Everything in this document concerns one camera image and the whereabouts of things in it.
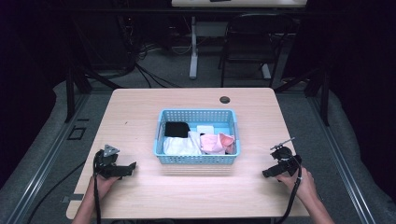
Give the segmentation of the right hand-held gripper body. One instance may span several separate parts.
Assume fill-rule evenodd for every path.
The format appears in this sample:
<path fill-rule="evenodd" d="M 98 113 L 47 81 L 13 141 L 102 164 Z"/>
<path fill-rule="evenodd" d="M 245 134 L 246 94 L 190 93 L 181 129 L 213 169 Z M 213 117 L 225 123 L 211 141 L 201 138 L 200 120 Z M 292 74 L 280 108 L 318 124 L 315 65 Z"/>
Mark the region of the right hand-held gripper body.
<path fill-rule="evenodd" d="M 301 167 L 302 162 L 302 159 L 299 155 L 293 155 L 288 147 L 284 147 L 284 144 L 292 140 L 293 138 L 271 147 L 271 156 L 277 160 L 277 164 L 282 167 L 282 171 L 287 172 L 289 175 L 294 175 L 295 172 Z"/>

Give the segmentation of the black folding chair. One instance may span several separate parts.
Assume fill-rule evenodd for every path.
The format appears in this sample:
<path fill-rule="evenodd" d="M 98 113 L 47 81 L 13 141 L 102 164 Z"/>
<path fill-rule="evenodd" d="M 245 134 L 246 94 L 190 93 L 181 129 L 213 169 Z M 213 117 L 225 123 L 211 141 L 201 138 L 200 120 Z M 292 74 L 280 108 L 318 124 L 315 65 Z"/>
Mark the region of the black folding chair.
<path fill-rule="evenodd" d="M 230 19 L 219 58 L 220 86 L 224 86 L 226 79 L 226 63 L 255 63 L 260 70 L 271 64 L 272 86 L 285 37 L 292 28 L 292 17 L 280 13 L 245 13 Z"/>

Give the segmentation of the person's left hand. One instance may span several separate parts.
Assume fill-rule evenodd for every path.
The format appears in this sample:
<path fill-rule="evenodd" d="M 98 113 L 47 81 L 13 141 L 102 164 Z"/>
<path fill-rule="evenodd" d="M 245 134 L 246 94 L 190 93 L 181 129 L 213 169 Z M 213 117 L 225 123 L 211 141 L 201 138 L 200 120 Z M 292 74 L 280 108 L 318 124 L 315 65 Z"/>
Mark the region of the person's left hand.
<path fill-rule="evenodd" d="M 93 176 L 90 180 L 90 189 L 92 190 L 92 195 L 94 194 L 93 191 L 97 189 L 98 198 L 102 200 L 111 189 L 112 185 L 118 180 L 118 177 L 104 178 L 101 175 Z"/>

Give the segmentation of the light blue plastic basket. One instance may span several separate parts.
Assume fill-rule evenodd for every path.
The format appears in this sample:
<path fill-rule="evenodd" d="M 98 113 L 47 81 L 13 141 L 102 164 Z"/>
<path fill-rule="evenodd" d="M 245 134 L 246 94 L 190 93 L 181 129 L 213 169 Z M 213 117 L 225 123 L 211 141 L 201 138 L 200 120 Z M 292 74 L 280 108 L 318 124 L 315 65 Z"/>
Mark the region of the light blue plastic basket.
<path fill-rule="evenodd" d="M 210 155 L 202 151 L 196 156 L 171 156 L 163 153 L 166 122 L 186 122 L 190 131 L 197 132 L 198 125 L 212 125 L 213 134 L 225 133 L 234 137 L 233 154 Z M 158 117 L 153 153 L 162 164 L 233 164 L 241 152 L 237 118 L 232 109 L 163 109 Z"/>

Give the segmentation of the black cloth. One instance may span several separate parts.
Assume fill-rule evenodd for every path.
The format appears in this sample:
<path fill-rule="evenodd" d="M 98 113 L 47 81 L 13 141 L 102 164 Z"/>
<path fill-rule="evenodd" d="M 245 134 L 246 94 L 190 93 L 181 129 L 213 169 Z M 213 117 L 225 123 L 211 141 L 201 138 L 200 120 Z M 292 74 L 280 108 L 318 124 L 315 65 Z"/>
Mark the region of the black cloth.
<path fill-rule="evenodd" d="M 164 135 L 167 137 L 187 138 L 190 126 L 186 122 L 166 122 Z"/>

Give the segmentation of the person's right hand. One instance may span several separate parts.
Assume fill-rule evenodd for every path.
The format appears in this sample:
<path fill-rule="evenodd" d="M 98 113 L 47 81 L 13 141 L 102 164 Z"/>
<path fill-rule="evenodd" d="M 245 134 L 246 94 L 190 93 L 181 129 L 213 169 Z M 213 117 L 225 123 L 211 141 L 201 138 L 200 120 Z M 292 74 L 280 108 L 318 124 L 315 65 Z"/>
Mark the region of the person's right hand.
<path fill-rule="evenodd" d="M 300 175 L 277 175 L 276 179 L 285 184 L 289 189 L 293 189 L 294 185 L 299 182 L 296 194 L 303 204 L 312 204 L 318 200 L 314 178 L 306 168 L 301 168 Z"/>

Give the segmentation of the white desk leg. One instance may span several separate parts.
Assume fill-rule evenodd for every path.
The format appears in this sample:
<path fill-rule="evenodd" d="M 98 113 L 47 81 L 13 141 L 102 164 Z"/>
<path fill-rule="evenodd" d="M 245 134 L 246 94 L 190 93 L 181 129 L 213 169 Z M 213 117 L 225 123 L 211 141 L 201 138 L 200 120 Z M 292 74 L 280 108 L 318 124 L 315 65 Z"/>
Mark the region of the white desk leg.
<path fill-rule="evenodd" d="M 196 37 L 196 20 L 191 18 L 191 65 L 190 65 L 190 79 L 197 78 L 198 66 L 198 51 L 197 51 L 197 37 Z"/>

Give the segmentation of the salmon pink cloth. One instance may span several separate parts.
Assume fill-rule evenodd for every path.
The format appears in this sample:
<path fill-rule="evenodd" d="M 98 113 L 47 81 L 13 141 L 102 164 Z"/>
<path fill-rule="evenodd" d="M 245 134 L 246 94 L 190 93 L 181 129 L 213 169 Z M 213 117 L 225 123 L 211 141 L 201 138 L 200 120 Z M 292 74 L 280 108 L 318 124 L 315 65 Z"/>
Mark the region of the salmon pink cloth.
<path fill-rule="evenodd" d="M 227 154 L 233 154 L 234 137 L 225 133 L 219 134 L 219 143 L 221 148 Z"/>

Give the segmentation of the metal floor rail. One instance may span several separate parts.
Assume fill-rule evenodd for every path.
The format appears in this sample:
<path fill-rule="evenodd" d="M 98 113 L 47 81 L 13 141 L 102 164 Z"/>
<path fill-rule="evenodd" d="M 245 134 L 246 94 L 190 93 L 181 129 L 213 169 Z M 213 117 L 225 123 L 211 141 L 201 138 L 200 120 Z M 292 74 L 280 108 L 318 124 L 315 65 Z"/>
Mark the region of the metal floor rail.
<path fill-rule="evenodd" d="M 105 101 L 78 97 L 77 114 L 64 122 L 57 104 L 11 179 L 0 189 L 0 224 L 70 224 L 68 205 L 92 146 Z"/>
<path fill-rule="evenodd" d="M 353 206 L 357 212 L 357 215 L 361 221 L 361 224 L 377 224 L 375 218 L 368 207 L 366 200 L 363 197 L 360 187 L 358 186 L 353 174 L 351 173 L 347 161 L 339 147 L 339 144 L 332 132 L 332 127 L 327 126 L 322 120 L 319 112 L 319 103 L 314 98 L 307 98 L 307 102 L 315 115 L 315 118 L 323 131 L 327 142 L 330 146 L 330 153 L 332 155 L 332 160 L 336 166 L 338 174 L 340 175 L 343 184 L 346 188 L 347 194 L 352 201 Z"/>

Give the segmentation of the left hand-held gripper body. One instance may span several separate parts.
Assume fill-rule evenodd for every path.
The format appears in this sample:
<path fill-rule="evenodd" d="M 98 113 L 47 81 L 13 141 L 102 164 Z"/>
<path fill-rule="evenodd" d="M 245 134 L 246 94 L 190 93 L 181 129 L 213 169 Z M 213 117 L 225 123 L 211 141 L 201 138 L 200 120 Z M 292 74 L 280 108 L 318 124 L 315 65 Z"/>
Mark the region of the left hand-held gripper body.
<path fill-rule="evenodd" d="M 120 179 L 120 176 L 115 174 L 117 167 L 116 160 L 119 152 L 117 148 L 110 145 L 105 145 L 104 149 L 100 149 L 93 159 L 93 176 L 97 177 L 100 175 L 105 179 L 109 179 L 110 177 Z"/>

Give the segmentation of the black metal stand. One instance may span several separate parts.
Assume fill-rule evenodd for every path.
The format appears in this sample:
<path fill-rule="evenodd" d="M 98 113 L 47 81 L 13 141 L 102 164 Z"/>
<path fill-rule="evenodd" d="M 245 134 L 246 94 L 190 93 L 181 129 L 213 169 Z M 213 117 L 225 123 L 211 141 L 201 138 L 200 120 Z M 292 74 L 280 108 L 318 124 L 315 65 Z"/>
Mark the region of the black metal stand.
<path fill-rule="evenodd" d="M 82 94 L 90 94 L 92 92 L 92 85 L 87 76 L 92 77 L 112 90 L 121 89 L 121 86 L 100 76 L 92 70 L 75 21 L 71 16 L 67 16 L 64 21 L 63 38 L 67 44 L 65 56 L 69 62 L 69 69 L 65 76 L 67 101 L 67 115 L 65 121 L 69 122 L 77 114 L 75 88 L 78 88 Z"/>
<path fill-rule="evenodd" d="M 314 97 L 321 91 L 320 104 L 319 104 L 319 116 L 326 126 L 329 126 L 328 121 L 328 105 L 330 96 L 330 75 L 327 68 L 318 67 L 311 71 L 299 76 L 292 78 L 286 84 L 275 88 L 276 93 L 280 93 L 288 90 L 289 88 L 297 85 L 303 80 L 308 80 L 308 83 L 304 89 L 304 95 L 306 97 Z"/>

